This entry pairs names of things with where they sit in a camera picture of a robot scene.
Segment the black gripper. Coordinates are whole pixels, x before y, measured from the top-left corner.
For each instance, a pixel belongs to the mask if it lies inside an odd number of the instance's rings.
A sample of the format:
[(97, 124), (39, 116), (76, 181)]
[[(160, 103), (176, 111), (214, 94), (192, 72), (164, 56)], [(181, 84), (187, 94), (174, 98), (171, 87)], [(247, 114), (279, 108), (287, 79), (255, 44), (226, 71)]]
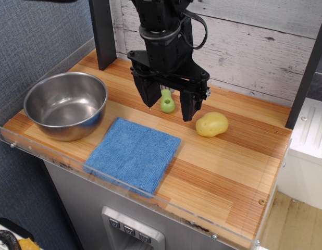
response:
[(161, 98), (160, 85), (164, 85), (181, 92), (183, 121), (192, 120), (201, 109), (203, 99), (210, 96), (209, 73), (193, 61), (192, 53), (193, 49), (185, 44), (182, 36), (176, 36), (167, 45), (146, 41), (145, 51), (127, 53), (137, 74), (133, 75), (134, 83), (147, 107)]

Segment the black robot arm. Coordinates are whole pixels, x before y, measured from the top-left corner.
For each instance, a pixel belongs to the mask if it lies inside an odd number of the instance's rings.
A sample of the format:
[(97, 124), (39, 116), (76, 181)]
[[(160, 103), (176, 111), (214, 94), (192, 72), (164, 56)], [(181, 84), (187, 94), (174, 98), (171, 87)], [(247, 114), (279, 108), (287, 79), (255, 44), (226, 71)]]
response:
[(133, 1), (139, 14), (139, 33), (144, 51), (130, 51), (131, 72), (144, 104), (152, 107), (166, 86), (180, 93), (184, 121), (191, 121), (210, 95), (209, 73), (197, 65), (192, 54), (192, 20), (206, 27), (205, 21), (189, 11), (190, 1)]

